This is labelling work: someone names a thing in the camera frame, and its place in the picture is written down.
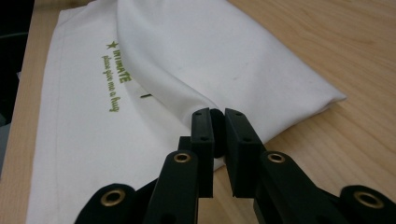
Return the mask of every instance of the white cloth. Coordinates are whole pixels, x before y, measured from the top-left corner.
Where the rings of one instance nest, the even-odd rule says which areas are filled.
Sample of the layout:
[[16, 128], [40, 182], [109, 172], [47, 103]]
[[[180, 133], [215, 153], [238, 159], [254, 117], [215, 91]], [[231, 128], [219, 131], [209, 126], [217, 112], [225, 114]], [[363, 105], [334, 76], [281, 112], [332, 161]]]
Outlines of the white cloth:
[[[154, 97], [141, 98], [145, 90]], [[194, 110], [240, 110], [265, 142], [343, 98], [225, 1], [64, 10], [45, 69], [27, 223], [73, 223], [99, 188], [158, 177]]]

